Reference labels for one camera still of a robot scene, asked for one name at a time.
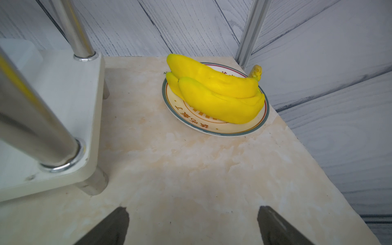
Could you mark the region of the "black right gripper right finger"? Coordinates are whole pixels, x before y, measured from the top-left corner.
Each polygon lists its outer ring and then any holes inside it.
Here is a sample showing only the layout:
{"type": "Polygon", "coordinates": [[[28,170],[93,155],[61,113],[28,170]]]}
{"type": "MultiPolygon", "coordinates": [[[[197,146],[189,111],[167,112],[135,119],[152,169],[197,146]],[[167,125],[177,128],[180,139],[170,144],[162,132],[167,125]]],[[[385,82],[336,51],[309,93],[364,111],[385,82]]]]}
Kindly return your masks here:
{"type": "Polygon", "coordinates": [[[264,245],[314,245],[270,206],[260,206],[257,221],[264,245]]]}

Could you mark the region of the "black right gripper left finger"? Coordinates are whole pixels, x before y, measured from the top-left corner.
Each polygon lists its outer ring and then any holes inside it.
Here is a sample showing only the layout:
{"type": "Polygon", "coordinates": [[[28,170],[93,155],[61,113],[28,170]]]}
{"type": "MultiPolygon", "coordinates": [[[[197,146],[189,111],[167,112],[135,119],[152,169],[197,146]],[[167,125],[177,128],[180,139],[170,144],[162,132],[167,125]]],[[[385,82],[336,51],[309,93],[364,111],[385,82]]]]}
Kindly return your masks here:
{"type": "Polygon", "coordinates": [[[79,239],[75,245],[123,245],[129,221],[130,218],[126,208],[117,207],[79,239]]]}

